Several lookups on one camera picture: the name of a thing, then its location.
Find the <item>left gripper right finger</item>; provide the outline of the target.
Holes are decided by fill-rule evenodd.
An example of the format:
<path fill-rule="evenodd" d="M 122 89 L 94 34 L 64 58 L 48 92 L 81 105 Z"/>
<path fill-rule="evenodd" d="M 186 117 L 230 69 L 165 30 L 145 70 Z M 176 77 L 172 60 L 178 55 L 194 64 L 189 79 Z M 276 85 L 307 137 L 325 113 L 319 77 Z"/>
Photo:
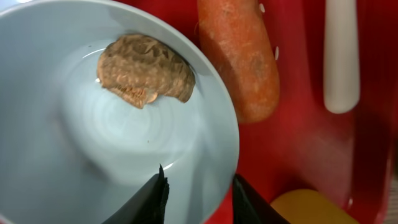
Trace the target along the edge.
<path fill-rule="evenodd" d="M 241 175 L 232 184 L 233 224 L 290 224 Z"/>

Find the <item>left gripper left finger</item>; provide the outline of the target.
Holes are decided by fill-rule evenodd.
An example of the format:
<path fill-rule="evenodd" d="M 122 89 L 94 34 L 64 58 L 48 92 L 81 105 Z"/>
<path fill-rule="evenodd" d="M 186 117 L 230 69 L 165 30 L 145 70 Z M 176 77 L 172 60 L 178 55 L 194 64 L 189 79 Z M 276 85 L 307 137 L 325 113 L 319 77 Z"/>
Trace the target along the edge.
<path fill-rule="evenodd" d="M 119 210 L 103 224 L 164 224 L 170 185 L 159 165 L 153 175 Z"/>

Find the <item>orange carrot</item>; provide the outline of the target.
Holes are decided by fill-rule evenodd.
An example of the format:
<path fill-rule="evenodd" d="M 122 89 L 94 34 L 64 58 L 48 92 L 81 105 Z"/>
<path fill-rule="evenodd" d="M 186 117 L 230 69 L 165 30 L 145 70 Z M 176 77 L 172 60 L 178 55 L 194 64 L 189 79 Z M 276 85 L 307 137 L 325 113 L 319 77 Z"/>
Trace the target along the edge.
<path fill-rule="evenodd" d="M 240 123 L 268 118 L 279 102 L 280 83 L 257 0 L 198 0 L 202 52 L 216 68 Z"/>

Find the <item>brown mushroom piece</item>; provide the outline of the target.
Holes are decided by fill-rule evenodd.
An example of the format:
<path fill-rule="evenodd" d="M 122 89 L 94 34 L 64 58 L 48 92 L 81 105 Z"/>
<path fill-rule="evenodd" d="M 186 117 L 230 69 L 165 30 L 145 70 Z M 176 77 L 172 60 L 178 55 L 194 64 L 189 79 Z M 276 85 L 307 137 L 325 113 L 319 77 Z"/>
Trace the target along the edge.
<path fill-rule="evenodd" d="M 138 109 L 159 95 L 187 102 L 196 84 L 189 63 L 159 40 L 123 34 L 99 56 L 101 86 Z"/>

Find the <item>small light blue bowl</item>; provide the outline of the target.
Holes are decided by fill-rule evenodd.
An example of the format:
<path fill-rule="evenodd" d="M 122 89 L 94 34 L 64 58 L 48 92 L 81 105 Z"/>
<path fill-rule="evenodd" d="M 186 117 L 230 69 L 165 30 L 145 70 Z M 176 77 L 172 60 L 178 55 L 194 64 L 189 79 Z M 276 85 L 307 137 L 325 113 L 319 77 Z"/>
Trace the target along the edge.
<path fill-rule="evenodd" d="M 139 110 L 101 87 L 98 58 L 140 32 L 194 71 L 191 98 Z M 160 168 L 165 221 L 203 223 L 229 190 L 239 131 L 228 92 L 183 34 L 114 1 L 1 5 L 1 216 L 13 223 L 101 223 Z"/>

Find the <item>yellow plastic cup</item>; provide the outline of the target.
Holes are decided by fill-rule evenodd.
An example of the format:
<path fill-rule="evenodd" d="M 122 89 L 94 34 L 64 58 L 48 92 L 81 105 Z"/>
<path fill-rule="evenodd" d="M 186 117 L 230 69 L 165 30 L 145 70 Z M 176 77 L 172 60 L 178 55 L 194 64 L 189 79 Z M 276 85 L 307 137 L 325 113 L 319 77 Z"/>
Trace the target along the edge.
<path fill-rule="evenodd" d="M 315 190 L 286 192 L 273 200 L 271 207 L 291 224 L 359 224 Z"/>

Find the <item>white plastic spoon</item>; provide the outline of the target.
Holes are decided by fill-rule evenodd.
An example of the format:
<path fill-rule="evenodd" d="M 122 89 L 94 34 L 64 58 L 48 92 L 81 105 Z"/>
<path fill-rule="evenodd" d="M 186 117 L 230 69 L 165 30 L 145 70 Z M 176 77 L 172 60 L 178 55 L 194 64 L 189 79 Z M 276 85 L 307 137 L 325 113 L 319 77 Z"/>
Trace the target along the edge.
<path fill-rule="evenodd" d="M 323 99 L 326 109 L 334 114 L 352 110 L 360 99 L 355 0 L 325 1 Z"/>

